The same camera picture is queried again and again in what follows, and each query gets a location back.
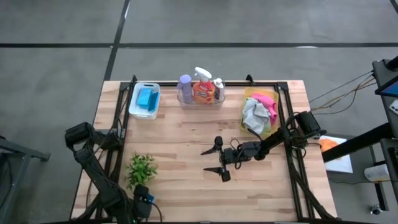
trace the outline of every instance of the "white bottle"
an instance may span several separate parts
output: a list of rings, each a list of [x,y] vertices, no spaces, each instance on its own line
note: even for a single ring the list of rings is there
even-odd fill
[[[216,92],[214,94],[216,101],[224,102],[225,100],[225,88],[222,79],[216,78],[213,80],[214,86],[216,87]]]

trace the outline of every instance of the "green plant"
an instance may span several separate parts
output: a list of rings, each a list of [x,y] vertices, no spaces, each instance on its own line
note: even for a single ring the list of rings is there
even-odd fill
[[[155,159],[150,155],[133,155],[130,158],[130,164],[126,166],[127,174],[125,180],[128,181],[127,188],[133,190],[137,184],[145,185],[157,174]]]

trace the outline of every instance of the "gray floor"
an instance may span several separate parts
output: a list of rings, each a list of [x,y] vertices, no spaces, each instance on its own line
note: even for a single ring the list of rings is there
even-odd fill
[[[113,42],[123,0],[0,2],[0,43]],[[389,0],[138,0],[129,7],[121,42],[397,42],[398,14]],[[92,122],[111,49],[0,49],[0,134],[40,151],[18,198],[13,223],[67,220],[80,168],[64,146],[67,128]],[[214,76],[242,80],[305,81],[310,99],[392,58],[398,48],[119,49],[112,80],[175,80],[205,67]],[[326,99],[354,87],[353,83]],[[354,105],[317,116],[330,133],[357,135],[386,122],[375,86],[361,90]],[[327,111],[349,104],[341,102]],[[369,184],[331,182],[341,218],[392,223],[390,212],[369,215],[376,203]]]

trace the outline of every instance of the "wooden tabletop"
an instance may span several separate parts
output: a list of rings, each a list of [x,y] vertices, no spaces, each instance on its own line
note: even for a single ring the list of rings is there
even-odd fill
[[[293,110],[308,111],[310,107],[303,81],[292,80],[287,83]],[[104,83],[95,128],[111,127],[119,84],[115,81]],[[240,170],[228,165],[231,173],[229,182],[223,183],[218,174],[203,171],[203,168],[220,165],[218,154],[200,155],[213,146],[216,136],[223,137],[224,148],[229,147],[229,142],[234,138],[240,142],[256,140],[239,130],[244,90],[245,87],[227,87],[226,100],[220,110],[183,110],[176,97],[176,88],[161,87],[157,119],[139,120],[130,116],[120,186],[126,189],[124,168],[129,158],[134,153],[150,154],[158,165],[158,175],[147,186],[162,211],[164,222],[296,221],[283,144],[273,148],[263,161],[253,159],[244,162]],[[284,96],[281,98],[286,118]],[[329,213],[336,215],[321,151],[315,144],[306,150],[304,162],[311,191]],[[72,218],[85,210],[89,181],[83,171]],[[90,200],[97,193],[93,186]],[[301,191],[300,200],[306,214]],[[155,208],[149,221],[159,221]]]

